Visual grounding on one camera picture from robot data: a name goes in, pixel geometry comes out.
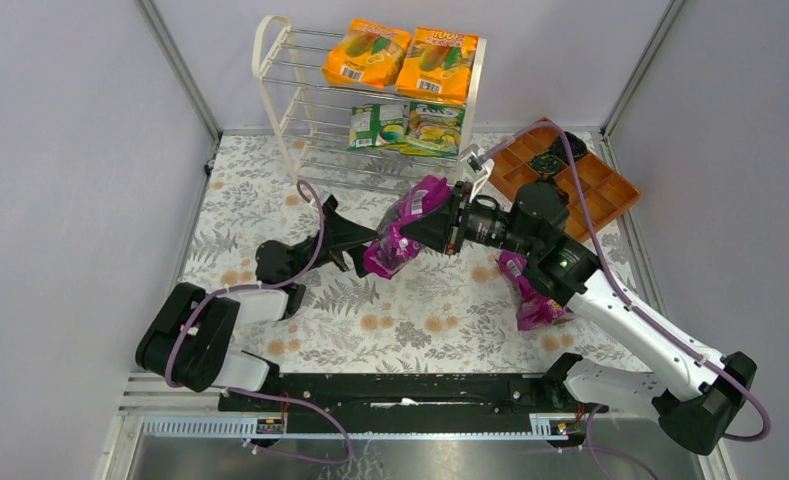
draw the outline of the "robotic arm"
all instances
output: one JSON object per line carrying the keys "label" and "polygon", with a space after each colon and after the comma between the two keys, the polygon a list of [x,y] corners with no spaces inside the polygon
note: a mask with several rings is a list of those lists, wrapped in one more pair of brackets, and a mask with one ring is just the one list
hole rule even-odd
{"label": "robotic arm", "polygon": [[[703,363],[723,370],[746,389],[756,364],[741,352],[724,356],[700,343],[618,283],[632,303],[622,302],[597,256],[564,233],[568,199],[555,183],[540,180],[521,187],[508,212],[492,197],[471,195],[471,190],[469,183],[457,183],[446,204],[403,227],[403,235],[448,255],[458,253],[468,240],[527,256],[523,273],[539,293],[596,323],[654,372],[627,372],[565,354],[547,375],[580,402],[657,421],[681,446],[708,455],[745,399]],[[637,309],[705,360],[696,361],[666,340]]]}

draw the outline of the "orange tray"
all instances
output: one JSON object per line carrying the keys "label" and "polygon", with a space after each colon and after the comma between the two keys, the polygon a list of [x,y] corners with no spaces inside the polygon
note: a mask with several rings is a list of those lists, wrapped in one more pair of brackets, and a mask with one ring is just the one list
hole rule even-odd
{"label": "orange tray", "polygon": [[[557,136],[553,129],[541,128],[519,138],[494,157],[494,171],[489,181],[506,198],[514,200],[519,188],[540,176],[529,166],[529,160],[550,148]],[[612,170],[597,155],[589,152],[577,160],[576,165],[588,212],[598,232],[641,198],[641,192],[632,183]],[[588,231],[571,169],[565,166],[556,175],[556,183],[570,197],[568,211],[571,215],[565,233],[583,242],[588,239]]]}

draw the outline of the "mango picture on bag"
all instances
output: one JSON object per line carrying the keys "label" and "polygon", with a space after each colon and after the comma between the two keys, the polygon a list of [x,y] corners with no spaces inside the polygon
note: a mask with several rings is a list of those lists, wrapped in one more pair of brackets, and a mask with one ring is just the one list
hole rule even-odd
{"label": "mango picture on bag", "polygon": [[409,97],[464,105],[479,37],[420,27],[400,75],[397,91]]}
{"label": "mango picture on bag", "polygon": [[326,57],[323,76],[332,85],[393,85],[411,38],[403,30],[354,19],[344,38]]}

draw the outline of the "leaf pattern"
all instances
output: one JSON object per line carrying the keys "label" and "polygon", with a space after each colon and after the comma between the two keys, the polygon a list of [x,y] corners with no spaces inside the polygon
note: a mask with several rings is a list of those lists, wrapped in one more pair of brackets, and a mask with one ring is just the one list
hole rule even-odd
{"label": "leaf pattern", "polygon": [[[590,143],[588,134],[577,135]],[[502,136],[475,135],[474,140],[486,148]],[[403,168],[388,158],[372,159],[367,167],[381,173]],[[418,170],[404,171],[414,175]],[[382,185],[385,179],[385,186],[409,187],[404,180],[369,177],[368,186]],[[339,214],[371,228],[396,201],[389,194],[315,187],[322,198],[336,196]],[[501,206],[509,208],[491,185],[484,193],[497,196]],[[300,199],[285,173],[273,136],[226,135],[183,280],[206,289],[255,281],[256,249],[262,242],[296,243],[314,235],[317,224],[317,214]],[[615,274],[634,289],[630,250],[617,222],[598,237]],[[496,255],[495,250],[470,243],[456,257],[424,251],[392,280],[374,275],[359,279],[352,271],[342,273],[326,265],[301,280],[307,290],[294,317],[239,327],[232,345],[274,361],[286,372],[543,372],[563,352],[584,354],[612,367],[646,370],[584,318],[517,331],[520,300],[497,274]]]}

